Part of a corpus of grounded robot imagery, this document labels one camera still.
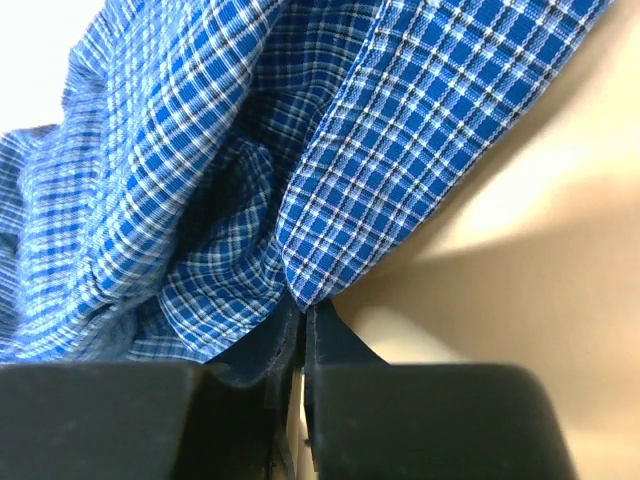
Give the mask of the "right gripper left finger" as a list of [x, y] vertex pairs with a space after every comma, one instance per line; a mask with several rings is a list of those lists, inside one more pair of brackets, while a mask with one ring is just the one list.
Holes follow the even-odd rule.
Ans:
[[5, 479], [291, 479], [301, 314], [284, 296], [213, 361], [5, 365]]

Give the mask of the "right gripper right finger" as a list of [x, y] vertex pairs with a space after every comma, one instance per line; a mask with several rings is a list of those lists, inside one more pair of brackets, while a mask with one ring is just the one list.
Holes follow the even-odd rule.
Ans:
[[306, 314], [304, 407], [322, 479], [573, 479], [528, 370], [384, 361], [329, 302]]

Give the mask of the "blue plaid long sleeve shirt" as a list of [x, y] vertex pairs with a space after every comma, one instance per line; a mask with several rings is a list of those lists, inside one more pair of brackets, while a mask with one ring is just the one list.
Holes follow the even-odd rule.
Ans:
[[108, 1], [1, 139], [1, 359], [205, 363], [404, 241], [604, 1]]

